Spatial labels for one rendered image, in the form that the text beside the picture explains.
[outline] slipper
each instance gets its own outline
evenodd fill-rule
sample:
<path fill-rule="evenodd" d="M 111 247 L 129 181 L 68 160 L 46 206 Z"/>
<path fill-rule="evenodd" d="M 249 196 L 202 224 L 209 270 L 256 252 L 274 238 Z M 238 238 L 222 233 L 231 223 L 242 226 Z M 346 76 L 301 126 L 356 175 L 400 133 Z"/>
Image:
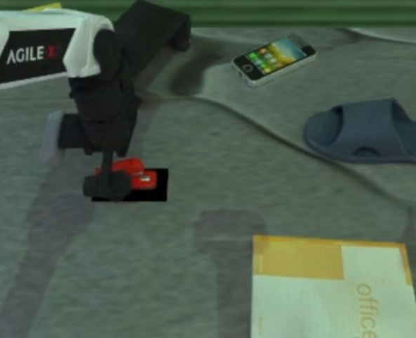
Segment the slipper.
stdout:
<path fill-rule="evenodd" d="M 349 163 L 416 163 L 416 121 L 395 99 L 335 106 L 305 125 L 306 144 Z"/>

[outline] white smartphone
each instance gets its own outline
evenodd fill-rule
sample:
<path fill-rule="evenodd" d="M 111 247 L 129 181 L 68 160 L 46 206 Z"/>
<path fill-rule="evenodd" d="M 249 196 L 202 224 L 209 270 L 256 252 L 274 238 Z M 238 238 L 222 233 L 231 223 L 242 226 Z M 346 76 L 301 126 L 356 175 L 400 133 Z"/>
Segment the white smartphone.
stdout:
<path fill-rule="evenodd" d="M 316 50 L 295 34 L 281 37 L 232 60 L 234 69 L 251 87 L 257 87 L 314 61 Z"/>

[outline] black label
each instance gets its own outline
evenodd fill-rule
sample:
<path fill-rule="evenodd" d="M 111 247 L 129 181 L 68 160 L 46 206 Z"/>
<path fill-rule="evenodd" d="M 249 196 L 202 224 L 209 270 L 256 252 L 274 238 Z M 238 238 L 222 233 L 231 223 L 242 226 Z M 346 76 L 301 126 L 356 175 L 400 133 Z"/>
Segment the black label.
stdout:
<path fill-rule="evenodd" d="M 75 29 L 10 32 L 0 55 L 0 84 L 66 71 L 63 58 Z"/>

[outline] red object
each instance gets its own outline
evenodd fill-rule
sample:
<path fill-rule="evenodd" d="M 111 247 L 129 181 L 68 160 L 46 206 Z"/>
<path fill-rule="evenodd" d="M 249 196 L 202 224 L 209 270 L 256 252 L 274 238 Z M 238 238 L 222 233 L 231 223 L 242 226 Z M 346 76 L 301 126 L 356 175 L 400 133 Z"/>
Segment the red object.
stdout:
<path fill-rule="evenodd" d="M 131 189 L 154 189 L 158 182 L 158 174 L 153 170 L 146 170 L 139 158 L 127 158 L 112 164 L 112 171 L 124 171 L 131 176 Z M 95 169 L 99 175 L 101 168 Z"/>

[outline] red letter x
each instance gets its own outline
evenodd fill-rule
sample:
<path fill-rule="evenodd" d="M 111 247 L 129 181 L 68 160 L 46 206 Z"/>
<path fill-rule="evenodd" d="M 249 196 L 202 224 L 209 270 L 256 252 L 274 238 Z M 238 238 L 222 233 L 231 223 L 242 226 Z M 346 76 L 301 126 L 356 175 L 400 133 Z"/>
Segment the red letter x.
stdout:
<path fill-rule="evenodd" d="M 56 56 L 56 46 L 54 44 L 49 44 L 48 45 L 48 51 L 46 53 L 46 57 L 47 58 L 53 58 L 54 56 Z"/>

